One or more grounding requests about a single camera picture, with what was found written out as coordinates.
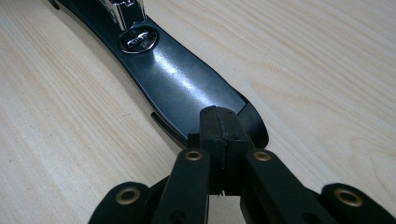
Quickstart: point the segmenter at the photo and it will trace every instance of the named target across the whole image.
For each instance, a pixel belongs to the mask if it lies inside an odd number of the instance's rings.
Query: metal clip
[[[128,30],[137,22],[146,19],[143,0],[98,0],[110,13],[114,23],[122,31]]]

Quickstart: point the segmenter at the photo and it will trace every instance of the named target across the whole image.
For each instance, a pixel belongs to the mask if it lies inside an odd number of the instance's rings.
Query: light wood grain surface
[[[342,182],[396,216],[396,2],[146,0],[252,102],[304,185]],[[153,185],[177,146],[134,83],[46,1],[0,1],[0,223],[86,223],[114,186]],[[210,197],[209,223],[243,223]]]

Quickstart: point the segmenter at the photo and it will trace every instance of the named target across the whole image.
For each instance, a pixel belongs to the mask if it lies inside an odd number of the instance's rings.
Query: metal screw
[[[120,190],[117,194],[116,201],[119,204],[127,205],[136,202],[140,197],[140,190],[134,187],[129,187]]]
[[[265,152],[258,151],[253,154],[254,158],[258,161],[269,161],[271,160],[271,156]]]
[[[360,207],[363,205],[361,197],[348,189],[336,189],[334,195],[340,202],[349,206]]]
[[[186,159],[189,161],[198,161],[203,157],[201,152],[190,151],[186,154]]]

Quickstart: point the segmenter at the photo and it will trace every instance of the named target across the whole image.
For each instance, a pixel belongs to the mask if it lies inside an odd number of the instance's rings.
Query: black clamp
[[[246,223],[396,223],[348,185],[304,187],[273,152],[254,147],[233,111],[210,106],[200,116],[201,133],[189,135],[167,178],[116,186],[90,223],[206,223],[209,194],[241,196]]]

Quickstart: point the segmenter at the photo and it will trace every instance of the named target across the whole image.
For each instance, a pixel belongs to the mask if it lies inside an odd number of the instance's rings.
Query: black tool
[[[230,108],[256,146],[268,134],[253,105],[145,13],[142,0],[50,0],[108,48],[154,109],[152,117],[182,148],[199,132],[199,112]]]
[[[396,223],[358,189],[303,186],[282,161],[255,148],[238,116],[210,106],[201,112],[200,134],[189,135],[172,173],[148,188],[128,182],[100,202],[91,224],[206,223],[209,194],[240,196],[246,223]]]

